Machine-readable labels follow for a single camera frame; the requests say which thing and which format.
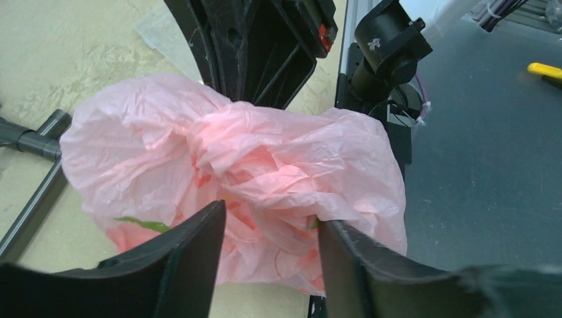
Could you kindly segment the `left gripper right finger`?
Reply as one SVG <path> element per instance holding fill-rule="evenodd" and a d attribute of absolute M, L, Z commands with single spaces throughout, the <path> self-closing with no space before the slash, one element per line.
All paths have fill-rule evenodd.
<path fill-rule="evenodd" d="M 415 262 L 344 221 L 321 221 L 328 317 L 560 317 L 561 269 Z"/>

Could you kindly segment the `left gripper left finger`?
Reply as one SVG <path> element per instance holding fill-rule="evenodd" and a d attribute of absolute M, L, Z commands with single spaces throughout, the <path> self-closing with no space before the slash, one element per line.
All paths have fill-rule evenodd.
<path fill-rule="evenodd" d="M 92 269 L 1 265 L 2 317 L 207 317 L 226 222 L 224 201 Z"/>

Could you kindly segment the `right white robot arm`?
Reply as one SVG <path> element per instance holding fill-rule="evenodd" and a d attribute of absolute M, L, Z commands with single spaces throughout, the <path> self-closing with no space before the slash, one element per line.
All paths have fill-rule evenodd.
<path fill-rule="evenodd" d="M 210 117 L 222 127 L 291 122 L 287 106 L 329 54 L 338 27 L 332 1 L 167 1 L 205 85 L 228 98 Z M 390 96 L 431 53 L 422 18 L 381 1 L 343 47 L 336 106 L 381 118 Z"/>

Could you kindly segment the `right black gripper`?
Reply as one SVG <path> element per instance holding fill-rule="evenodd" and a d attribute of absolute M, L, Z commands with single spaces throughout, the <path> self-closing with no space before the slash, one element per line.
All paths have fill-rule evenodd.
<path fill-rule="evenodd" d="M 338 31 L 332 0 L 164 3 L 205 85 L 233 101 L 275 109 L 287 108 L 315 66 L 300 39 L 326 58 Z"/>

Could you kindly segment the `pink plastic bag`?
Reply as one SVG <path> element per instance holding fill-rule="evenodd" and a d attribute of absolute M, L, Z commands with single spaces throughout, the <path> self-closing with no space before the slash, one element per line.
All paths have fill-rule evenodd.
<path fill-rule="evenodd" d="M 316 221 L 348 221 L 407 251 L 404 181 L 388 135 L 354 111 L 257 107 L 178 74 L 155 74 L 84 101 L 60 148 L 83 210 L 119 252 L 223 200 L 218 284 L 323 295 Z"/>

